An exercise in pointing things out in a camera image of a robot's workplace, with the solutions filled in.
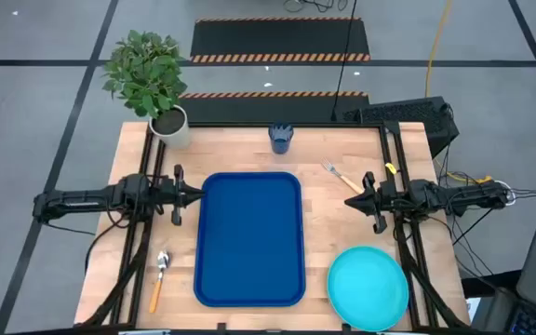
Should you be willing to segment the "turquoise round plate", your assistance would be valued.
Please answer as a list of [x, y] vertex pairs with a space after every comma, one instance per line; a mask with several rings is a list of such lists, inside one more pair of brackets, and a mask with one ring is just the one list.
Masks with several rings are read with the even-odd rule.
[[409, 285], [398, 263], [367, 246], [346, 249], [328, 269], [330, 305], [349, 326], [377, 332], [393, 328], [409, 304]]

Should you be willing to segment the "black hazard-striped floor mat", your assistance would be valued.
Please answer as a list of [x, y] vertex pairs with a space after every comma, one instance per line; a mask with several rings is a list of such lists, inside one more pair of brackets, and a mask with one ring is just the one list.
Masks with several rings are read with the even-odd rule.
[[369, 95], [362, 91], [185, 93], [180, 104], [196, 125], [328, 123], [341, 120], [344, 112], [369, 106]]
[[194, 26], [193, 63], [364, 62], [364, 22], [349, 17], [204, 19]]

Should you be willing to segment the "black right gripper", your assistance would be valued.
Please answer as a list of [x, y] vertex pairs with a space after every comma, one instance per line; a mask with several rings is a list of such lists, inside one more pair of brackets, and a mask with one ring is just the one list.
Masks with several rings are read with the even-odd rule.
[[344, 204], [354, 208], [367, 216], [372, 216], [375, 220], [373, 231], [379, 235], [387, 228], [387, 223], [382, 215], [382, 211], [392, 209], [393, 198], [396, 196], [394, 181], [382, 181], [379, 188], [374, 187], [375, 177], [368, 171], [363, 180], [365, 191], [345, 200]]

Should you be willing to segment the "green leafy plant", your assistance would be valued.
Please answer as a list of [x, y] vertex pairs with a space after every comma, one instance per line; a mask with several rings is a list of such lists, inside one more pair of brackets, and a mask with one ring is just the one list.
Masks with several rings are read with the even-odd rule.
[[139, 117], [153, 119], [175, 107], [187, 89], [179, 44], [171, 36], [131, 30], [104, 64], [102, 89]]

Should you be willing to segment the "white plant pot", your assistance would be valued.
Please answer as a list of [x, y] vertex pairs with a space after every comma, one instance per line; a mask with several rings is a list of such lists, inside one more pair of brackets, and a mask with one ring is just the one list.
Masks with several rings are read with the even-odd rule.
[[190, 143], [188, 115], [179, 105], [149, 118], [149, 129], [168, 148], [183, 149]]

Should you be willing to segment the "black computer tower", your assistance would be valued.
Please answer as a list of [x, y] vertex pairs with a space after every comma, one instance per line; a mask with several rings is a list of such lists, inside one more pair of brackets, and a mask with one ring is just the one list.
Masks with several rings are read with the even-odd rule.
[[370, 104], [363, 108], [339, 112], [345, 122], [423, 123], [432, 157], [436, 157], [459, 134], [451, 106], [441, 97]]

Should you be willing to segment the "fork with light wooden handle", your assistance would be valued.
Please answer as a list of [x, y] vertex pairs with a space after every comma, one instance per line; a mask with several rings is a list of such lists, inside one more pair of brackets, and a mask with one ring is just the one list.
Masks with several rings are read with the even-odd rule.
[[345, 177], [344, 175], [342, 175], [326, 158], [323, 159], [322, 161], [322, 166], [327, 170], [329, 171], [330, 173], [332, 173], [333, 175], [335, 175], [336, 177], [338, 177], [341, 181], [343, 181], [348, 187], [350, 187], [356, 194], [362, 194], [364, 192], [364, 189], [360, 186], [358, 186], [357, 184], [355, 184], [354, 182], [352, 182], [349, 178]]

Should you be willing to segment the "spoon with orange handle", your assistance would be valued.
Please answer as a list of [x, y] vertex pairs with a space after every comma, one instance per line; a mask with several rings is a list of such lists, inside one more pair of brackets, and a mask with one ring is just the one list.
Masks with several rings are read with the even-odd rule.
[[157, 304], [158, 304], [158, 300], [160, 297], [160, 291], [161, 291], [161, 287], [163, 283], [164, 273], [166, 269], [168, 268], [169, 263], [170, 263], [169, 254], [165, 250], [160, 251], [159, 254], [157, 255], [158, 276], [154, 283], [153, 295], [151, 297], [150, 305], [149, 305], [149, 312], [151, 314], [154, 314], [157, 309]]

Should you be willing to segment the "dark blue cup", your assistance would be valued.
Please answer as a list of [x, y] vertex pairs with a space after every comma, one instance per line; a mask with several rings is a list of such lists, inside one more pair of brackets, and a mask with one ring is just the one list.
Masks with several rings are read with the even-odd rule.
[[268, 129], [271, 147], [275, 154], [285, 154], [294, 134], [293, 126], [287, 123], [273, 123]]

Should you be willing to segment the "blue plastic tray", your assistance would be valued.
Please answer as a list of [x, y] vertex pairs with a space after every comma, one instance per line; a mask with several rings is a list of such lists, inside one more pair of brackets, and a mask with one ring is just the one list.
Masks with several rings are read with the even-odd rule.
[[288, 172], [203, 183], [194, 295], [209, 307], [288, 307], [305, 292], [302, 188]]

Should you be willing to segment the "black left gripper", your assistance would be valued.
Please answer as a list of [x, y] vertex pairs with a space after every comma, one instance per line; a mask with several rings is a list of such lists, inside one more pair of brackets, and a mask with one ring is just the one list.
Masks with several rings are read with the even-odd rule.
[[181, 208], [185, 202], [194, 202], [200, 200], [205, 194], [202, 190], [184, 183], [184, 171], [182, 165], [174, 166], [173, 178], [169, 175], [163, 175], [158, 178], [155, 184], [155, 211], [163, 215], [164, 205], [172, 205], [171, 222], [176, 226], [181, 226]]

